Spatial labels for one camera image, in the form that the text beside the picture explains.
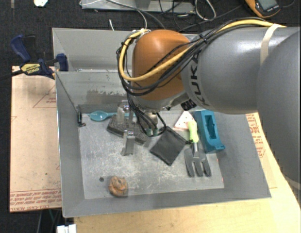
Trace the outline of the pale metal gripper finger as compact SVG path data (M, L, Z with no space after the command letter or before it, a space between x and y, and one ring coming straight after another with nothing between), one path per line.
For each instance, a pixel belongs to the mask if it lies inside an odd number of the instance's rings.
M125 117L128 117L130 114L130 106L127 102L121 103L117 108L116 122L124 123Z
M125 130L123 134L122 156L133 155L134 153L135 134L131 130Z

